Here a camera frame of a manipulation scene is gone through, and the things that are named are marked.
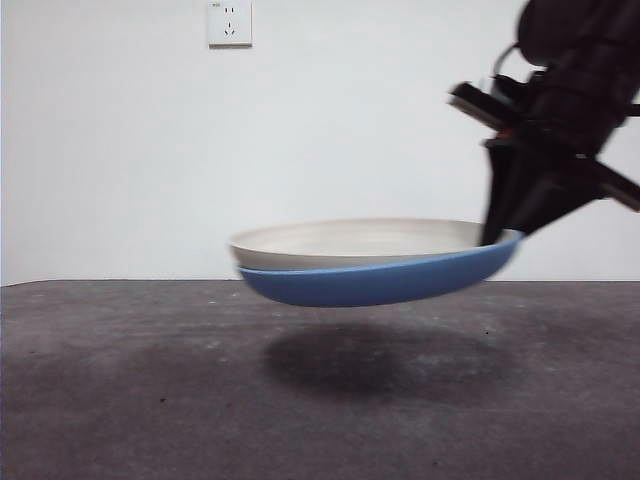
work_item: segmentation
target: concrete floor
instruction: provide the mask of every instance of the concrete floor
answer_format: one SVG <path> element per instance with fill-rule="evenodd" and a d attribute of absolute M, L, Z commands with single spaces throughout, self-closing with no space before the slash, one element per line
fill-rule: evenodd
<path fill-rule="evenodd" d="M 240 282 L 2 294 L 6 480 L 640 478 L 639 283 L 351 310 Z"/>

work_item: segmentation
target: stacked plates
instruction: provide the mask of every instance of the stacked plates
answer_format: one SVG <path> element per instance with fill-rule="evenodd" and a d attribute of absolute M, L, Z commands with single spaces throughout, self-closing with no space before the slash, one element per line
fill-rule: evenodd
<path fill-rule="evenodd" d="M 334 220 L 241 233 L 231 249 L 243 278 L 265 297 L 356 307 L 433 297 L 493 275 L 523 235 L 505 230 L 478 247 L 481 230 L 450 220 Z"/>

